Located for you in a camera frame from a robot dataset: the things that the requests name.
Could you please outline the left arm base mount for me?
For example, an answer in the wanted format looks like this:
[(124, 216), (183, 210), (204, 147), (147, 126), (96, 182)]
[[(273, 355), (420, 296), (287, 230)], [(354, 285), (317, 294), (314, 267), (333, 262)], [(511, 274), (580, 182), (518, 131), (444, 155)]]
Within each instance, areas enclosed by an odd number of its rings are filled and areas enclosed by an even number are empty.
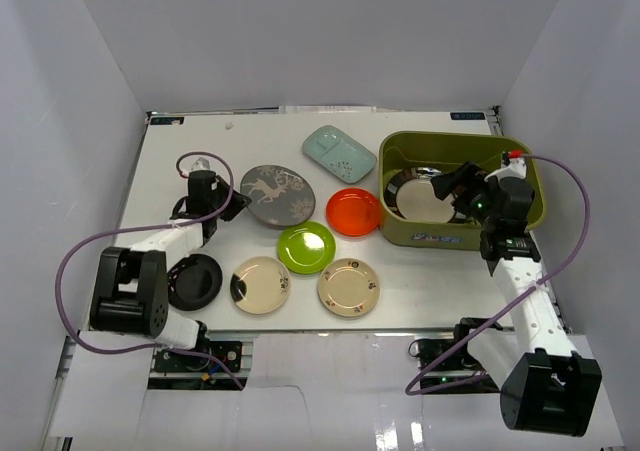
[[(241, 341), (209, 340), (201, 353), (214, 356), (245, 385), (243, 370), (245, 346)], [(206, 357), (186, 356), (168, 350), (154, 355), (149, 379), (150, 390), (166, 391), (239, 391), (240, 388), (216, 361)]]

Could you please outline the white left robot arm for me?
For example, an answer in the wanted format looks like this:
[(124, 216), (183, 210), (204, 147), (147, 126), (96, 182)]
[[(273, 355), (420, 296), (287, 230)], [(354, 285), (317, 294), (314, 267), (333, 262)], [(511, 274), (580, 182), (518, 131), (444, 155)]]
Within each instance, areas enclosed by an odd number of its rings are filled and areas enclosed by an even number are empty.
[(97, 331), (143, 336), (177, 349), (188, 369), (211, 358), (200, 336), (204, 325), (169, 304), (169, 270), (208, 243), (217, 221), (230, 221), (251, 203), (213, 171), (192, 171), (187, 194), (171, 212), (168, 227), (128, 247), (106, 248), (99, 260), (89, 323)]

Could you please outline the brown striped rim plate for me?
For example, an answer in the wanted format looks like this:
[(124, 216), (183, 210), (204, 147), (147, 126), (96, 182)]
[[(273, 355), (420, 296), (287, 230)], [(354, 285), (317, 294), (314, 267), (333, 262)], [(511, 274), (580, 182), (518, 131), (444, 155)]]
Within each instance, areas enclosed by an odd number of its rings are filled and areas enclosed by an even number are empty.
[(412, 167), (394, 174), (387, 183), (383, 198), (396, 216), (411, 222), (461, 224), (469, 218), (453, 207), (453, 198), (435, 196), (432, 179), (443, 172), (432, 167)]

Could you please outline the grey reindeer plate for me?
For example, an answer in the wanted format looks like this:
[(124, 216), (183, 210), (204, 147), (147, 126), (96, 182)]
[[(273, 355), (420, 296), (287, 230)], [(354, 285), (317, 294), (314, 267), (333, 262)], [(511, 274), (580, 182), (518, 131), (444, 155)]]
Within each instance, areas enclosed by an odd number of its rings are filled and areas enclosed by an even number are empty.
[(240, 191), (250, 198), (249, 212), (277, 228), (304, 223), (316, 209), (310, 184), (297, 172), (279, 165), (259, 165), (242, 177)]

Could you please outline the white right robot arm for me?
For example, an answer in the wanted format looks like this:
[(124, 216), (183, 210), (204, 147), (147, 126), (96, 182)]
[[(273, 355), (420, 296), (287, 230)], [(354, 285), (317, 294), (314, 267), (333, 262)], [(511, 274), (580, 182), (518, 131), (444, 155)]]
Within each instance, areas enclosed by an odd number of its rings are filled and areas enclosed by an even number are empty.
[(451, 345), (453, 361), (481, 365), (500, 391), (500, 411), (511, 430), (585, 435), (602, 381), (599, 364), (579, 354), (564, 331), (543, 276), (541, 256), (527, 230), (536, 192), (524, 159), (511, 154), (487, 172), (467, 162), (433, 178), (435, 196), (482, 231), (480, 253), (506, 301), (516, 339), (489, 318)]

